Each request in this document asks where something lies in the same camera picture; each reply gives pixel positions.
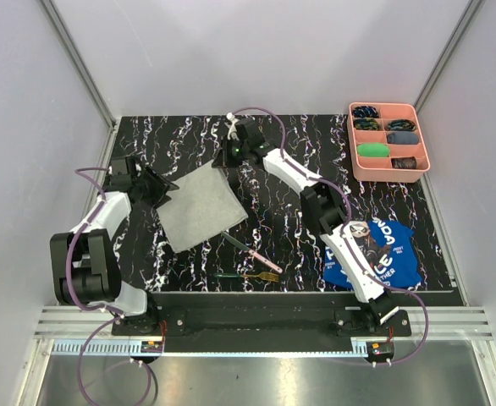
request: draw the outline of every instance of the pink storage box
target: pink storage box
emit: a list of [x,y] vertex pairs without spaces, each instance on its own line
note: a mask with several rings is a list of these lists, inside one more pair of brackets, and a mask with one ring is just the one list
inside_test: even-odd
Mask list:
[[[352,110],[358,106],[373,106],[378,110],[380,118],[375,118],[380,126],[380,131],[363,131],[355,129],[353,125],[354,117]],[[405,118],[416,124],[414,131],[419,135],[417,145],[395,145],[387,143],[387,131],[390,121]],[[402,182],[413,183],[430,169],[431,163],[428,160],[427,148],[419,121],[417,120],[416,109],[409,104],[399,103],[370,103],[355,102],[350,104],[350,116],[348,117],[348,130],[350,137],[351,163],[353,164],[353,175],[360,181],[372,182]],[[388,145],[391,150],[389,158],[367,158],[357,154],[357,146],[366,142],[381,142]],[[391,158],[407,158],[413,156],[417,160],[417,169],[394,169],[391,165]]]

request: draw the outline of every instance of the pink handle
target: pink handle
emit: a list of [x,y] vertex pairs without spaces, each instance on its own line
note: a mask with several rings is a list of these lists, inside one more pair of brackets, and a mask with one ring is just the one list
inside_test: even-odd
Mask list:
[[266,266],[268,266],[269,268],[271,268],[273,271],[278,272],[278,273],[282,273],[283,272],[283,270],[282,270],[281,267],[279,267],[278,265],[273,264],[271,261],[269,261],[263,255],[257,254],[254,250],[250,250],[249,252],[250,252],[250,254],[254,258],[256,258],[258,261],[262,262],[263,264],[265,264]]

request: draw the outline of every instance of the green handle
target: green handle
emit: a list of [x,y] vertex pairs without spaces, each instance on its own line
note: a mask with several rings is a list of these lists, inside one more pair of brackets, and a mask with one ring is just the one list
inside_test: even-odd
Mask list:
[[239,275],[238,273],[215,273],[214,277],[220,277],[220,278],[242,278],[242,275]]

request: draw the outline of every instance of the rolled sock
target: rolled sock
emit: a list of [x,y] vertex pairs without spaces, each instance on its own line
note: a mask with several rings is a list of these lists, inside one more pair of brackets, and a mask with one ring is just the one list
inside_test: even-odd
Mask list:
[[389,156],[390,149],[388,146],[380,142],[369,142],[357,146],[357,153],[359,156],[364,156],[367,158],[387,158]]
[[419,135],[411,131],[395,131],[387,134],[388,144],[416,145],[419,144]]
[[351,111],[351,113],[353,114],[353,117],[357,117],[357,118],[364,118],[364,117],[380,118],[380,115],[378,114],[378,110],[373,106],[358,106],[354,108]]
[[405,119],[393,120],[387,124],[387,129],[389,131],[413,131],[416,129],[416,124],[413,121]]
[[380,126],[374,118],[356,118],[353,120],[355,129],[378,131]]
[[409,158],[391,158],[391,164],[395,169],[417,169],[417,159],[413,156]]

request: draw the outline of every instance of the knife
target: knife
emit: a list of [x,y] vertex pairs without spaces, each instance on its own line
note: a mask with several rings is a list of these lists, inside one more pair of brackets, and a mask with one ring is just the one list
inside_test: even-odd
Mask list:
[[278,272],[278,273],[282,273],[284,271],[281,267],[279,267],[276,264],[273,264],[271,261],[269,261],[263,255],[255,252],[252,248],[242,244],[238,239],[234,239],[229,234],[227,234],[225,231],[222,231],[222,235],[225,239],[227,239],[232,245],[237,247],[239,250],[248,251],[251,254],[252,258],[257,259],[261,263],[263,263],[266,266],[268,266],[269,268],[271,268],[273,271]]

